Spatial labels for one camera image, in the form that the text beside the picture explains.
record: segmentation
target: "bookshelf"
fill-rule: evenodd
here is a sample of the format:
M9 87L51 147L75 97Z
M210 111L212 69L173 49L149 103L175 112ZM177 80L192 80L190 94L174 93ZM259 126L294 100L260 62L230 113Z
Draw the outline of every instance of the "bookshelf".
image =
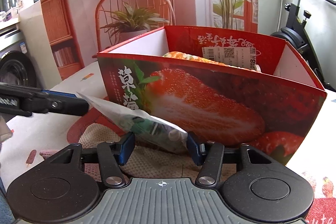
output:
M62 80L84 68L68 0L41 0L45 28Z

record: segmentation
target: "washing machine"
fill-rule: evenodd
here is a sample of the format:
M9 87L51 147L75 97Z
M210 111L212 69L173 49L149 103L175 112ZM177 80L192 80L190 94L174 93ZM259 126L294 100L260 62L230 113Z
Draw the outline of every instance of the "washing machine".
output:
M0 30L0 82L37 87L25 37L15 25Z

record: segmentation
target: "circular pad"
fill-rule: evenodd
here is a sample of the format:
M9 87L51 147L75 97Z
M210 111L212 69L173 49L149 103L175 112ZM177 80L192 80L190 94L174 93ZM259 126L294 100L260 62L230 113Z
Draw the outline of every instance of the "circular pad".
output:
M60 178L40 179L31 186L31 193L40 199L61 198L70 191L70 183Z
M288 196L290 189L286 182L275 178L257 179L251 184L251 191L267 200L279 200Z
M246 164L219 192L233 211L261 223L305 217L314 199L310 184L278 163Z
M97 202L96 181L72 164L45 164L14 180L7 190L16 218L31 223L64 223L76 219Z

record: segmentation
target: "red cardboard box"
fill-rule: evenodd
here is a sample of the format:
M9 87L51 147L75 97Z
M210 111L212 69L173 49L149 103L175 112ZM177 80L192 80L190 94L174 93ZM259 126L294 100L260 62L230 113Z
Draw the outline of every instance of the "red cardboard box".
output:
M162 57L183 52L234 66ZM209 27L165 26L97 55L110 101L234 147L251 143L284 164L326 98L285 40ZM261 72L250 70L258 64Z

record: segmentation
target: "qr code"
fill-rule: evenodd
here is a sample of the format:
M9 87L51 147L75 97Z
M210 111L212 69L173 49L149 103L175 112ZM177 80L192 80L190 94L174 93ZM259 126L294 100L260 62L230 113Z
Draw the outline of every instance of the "qr code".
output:
M224 48L224 58L235 58L235 49Z

